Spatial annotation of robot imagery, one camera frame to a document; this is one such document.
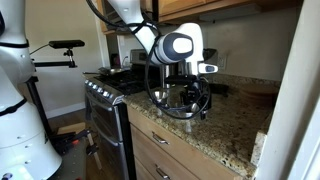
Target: white robot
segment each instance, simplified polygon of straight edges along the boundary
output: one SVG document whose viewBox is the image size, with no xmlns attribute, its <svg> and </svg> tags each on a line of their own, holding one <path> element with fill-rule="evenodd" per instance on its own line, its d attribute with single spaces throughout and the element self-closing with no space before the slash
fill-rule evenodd
<svg viewBox="0 0 320 180">
<path fill-rule="evenodd" d="M 0 11 L 0 177 L 48 179 L 62 159 L 36 106 L 17 90 L 35 71 L 25 37 L 25 1 L 0 0 Z"/>
<path fill-rule="evenodd" d="M 200 100 L 205 107 L 209 98 L 201 94 L 199 74 L 214 73 L 218 68 L 202 63 L 200 27 L 187 23 L 172 33 L 156 37 L 152 24 L 141 26 L 144 19 L 139 0 L 109 2 L 131 30 L 136 31 L 134 35 L 150 54 L 151 63 L 161 65 L 185 60 L 189 64 L 189 73 L 182 76 L 192 75 L 193 87 L 187 99 L 193 103 Z M 35 70 L 24 31 L 25 1 L 0 0 L 0 12 L 0 177 L 3 180 L 48 179 L 59 168 L 61 157 L 48 141 L 36 107 L 17 90 L 17 85 L 27 81 Z M 153 102 L 159 108 L 166 108 Z"/>
</svg>

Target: stovetop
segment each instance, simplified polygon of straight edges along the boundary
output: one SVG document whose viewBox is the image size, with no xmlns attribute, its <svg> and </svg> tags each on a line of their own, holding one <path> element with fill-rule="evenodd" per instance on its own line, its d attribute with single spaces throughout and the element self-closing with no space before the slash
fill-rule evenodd
<svg viewBox="0 0 320 180">
<path fill-rule="evenodd" d="M 160 73 L 152 72 L 149 77 L 150 88 L 160 86 Z M 88 79 L 86 82 L 87 92 L 99 94 L 112 105 L 122 102 L 126 95 L 138 93 L 145 90 L 143 69 L 128 70 L 113 75 L 100 75 Z"/>
<path fill-rule="evenodd" d="M 138 75 L 132 71 L 124 71 L 112 76 L 100 75 L 95 79 L 110 86 L 124 95 L 130 95 L 145 90 L 144 88 L 144 77 Z M 150 88 L 160 86 L 160 82 L 154 79 L 149 79 Z"/>
</svg>

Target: robot camera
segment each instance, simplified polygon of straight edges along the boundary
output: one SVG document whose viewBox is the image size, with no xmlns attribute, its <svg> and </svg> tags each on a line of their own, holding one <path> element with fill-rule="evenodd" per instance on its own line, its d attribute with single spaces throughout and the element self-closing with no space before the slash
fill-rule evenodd
<svg viewBox="0 0 320 180">
<path fill-rule="evenodd" d="M 67 48 L 72 49 L 74 47 L 82 47 L 85 43 L 81 40 L 63 40 L 63 41 L 49 41 L 49 45 L 54 49 Z"/>
</svg>

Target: granite countertop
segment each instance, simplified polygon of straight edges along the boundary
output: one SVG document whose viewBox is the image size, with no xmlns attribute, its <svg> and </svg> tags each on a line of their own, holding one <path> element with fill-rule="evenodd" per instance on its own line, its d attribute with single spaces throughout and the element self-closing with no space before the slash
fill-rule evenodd
<svg viewBox="0 0 320 180">
<path fill-rule="evenodd" d="M 174 88 L 170 90 L 171 101 L 176 101 L 178 93 Z M 251 179 L 256 170 L 250 163 L 255 138 L 272 107 L 248 104 L 237 91 L 229 91 L 228 95 L 212 95 L 212 107 L 205 120 L 176 120 L 167 115 L 158 117 L 157 108 L 146 92 L 126 96 L 123 101 L 222 165 Z M 191 124 L 191 132 L 186 132 L 188 123 Z"/>
</svg>

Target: oven handle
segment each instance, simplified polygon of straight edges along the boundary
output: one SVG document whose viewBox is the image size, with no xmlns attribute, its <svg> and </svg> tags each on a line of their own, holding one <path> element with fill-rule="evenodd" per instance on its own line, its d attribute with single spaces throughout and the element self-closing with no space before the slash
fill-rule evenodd
<svg viewBox="0 0 320 180">
<path fill-rule="evenodd" d="M 97 128 L 99 134 L 103 137 L 103 139 L 107 140 L 110 144 L 112 144 L 114 147 L 118 147 L 119 143 L 117 143 L 115 140 L 112 140 L 112 138 L 110 136 L 107 136 L 104 132 L 101 131 L 101 129 L 99 129 L 99 127 L 97 126 L 97 124 L 94 122 L 94 120 L 92 120 L 94 126 Z"/>
<path fill-rule="evenodd" d="M 103 104 L 103 103 L 101 103 L 101 102 L 99 102 L 99 101 L 97 101 L 91 94 L 89 94 L 88 92 L 86 92 L 86 96 L 88 97 L 88 99 L 90 100 L 90 101 L 92 101 L 94 104 L 97 104 L 98 106 L 100 106 L 100 107 L 102 107 L 102 108 L 104 108 L 104 109 L 106 109 L 106 110 L 108 110 L 108 111 L 112 111 L 112 105 L 111 106 L 108 106 L 108 105 L 106 105 L 106 104 Z"/>
</svg>

